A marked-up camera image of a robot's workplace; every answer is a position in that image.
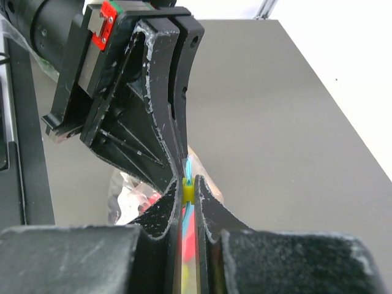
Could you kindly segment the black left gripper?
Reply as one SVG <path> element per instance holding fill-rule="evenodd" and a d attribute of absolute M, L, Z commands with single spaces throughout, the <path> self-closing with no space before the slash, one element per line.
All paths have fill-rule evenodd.
<path fill-rule="evenodd" d="M 70 24 L 52 109 L 43 117 L 54 141 L 83 129 L 80 139 L 97 157 L 159 192 L 181 165 L 168 101 L 180 30 L 167 18 L 142 18 L 167 15 L 175 4 L 89 2 Z"/>

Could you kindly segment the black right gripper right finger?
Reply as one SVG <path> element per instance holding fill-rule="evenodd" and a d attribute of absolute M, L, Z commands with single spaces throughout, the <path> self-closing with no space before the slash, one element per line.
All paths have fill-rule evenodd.
<path fill-rule="evenodd" d="M 199 293 L 378 293 L 380 273 L 354 236 L 256 231 L 195 178 Z"/>

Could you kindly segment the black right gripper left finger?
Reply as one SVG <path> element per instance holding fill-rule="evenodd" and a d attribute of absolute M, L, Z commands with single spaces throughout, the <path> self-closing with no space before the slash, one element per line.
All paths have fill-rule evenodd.
<path fill-rule="evenodd" d="M 159 283 L 141 293 L 176 293 L 175 269 L 181 263 L 181 183 L 174 179 L 154 215 L 162 226 L 148 228 L 138 217 L 128 225 L 81 227 L 20 226 L 1 233 L 2 293 L 97 293 L 146 277 L 144 245 L 163 257 Z"/>

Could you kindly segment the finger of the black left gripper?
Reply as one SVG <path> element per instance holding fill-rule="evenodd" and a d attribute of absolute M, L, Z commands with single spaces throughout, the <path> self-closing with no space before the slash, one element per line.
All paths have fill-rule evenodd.
<path fill-rule="evenodd" d="M 203 26 L 192 16 L 177 16 L 172 19 L 179 28 L 179 36 L 173 52 L 169 76 L 169 103 L 174 122 L 176 139 L 181 156 L 187 155 L 186 94 L 189 88 L 191 68 L 203 38 Z"/>

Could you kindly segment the clear zip bag blue seal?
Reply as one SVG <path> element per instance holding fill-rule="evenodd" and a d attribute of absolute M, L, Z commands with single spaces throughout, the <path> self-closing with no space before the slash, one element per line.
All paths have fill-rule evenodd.
<path fill-rule="evenodd" d="M 127 225 L 143 216 L 148 221 L 148 228 L 159 228 L 162 226 L 165 216 L 157 216 L 153 214 L 155 209 L 162 206 L 163 202 L 160 201 L 161 194 L 155 191 L 151 186 L 146 183 L 135 179 L 127 173 L 115 170 L 111 177 L 109 198 L 108 198 L 108 223 L 112 225 Z M 187 218 L 191 212 L 194 211 L 194 206 L 186 204 L 182 210 L 182 217 L 184 218 L 182 225 L 181 241 L 186 235 Z M 176 293 L 181 293 L 181 276 L 182 276 L 182 246 L 181 255 L 179 260 L 181 263 L 177 264 L 175 269 L 175 283 L 174 286 Z M 127 285 L 127 281 L 122 282 L 122 286 L 114 288 L 113 290 L 100 290 L 97 293 L 141 293 L 148 290 L 154 285 L 159 283 L 159 278 L 163 277 L 163 272 L 160 268 L 153 267 L 163 257 L 160 256 L 155 249 L 147 248 L 146 245 L 142 247 L 142 252 L 148 254 L 146 263 L 143 264 L 147 268 L 147 276 L 138 280 L 139 286 L 131 288 Z"/>

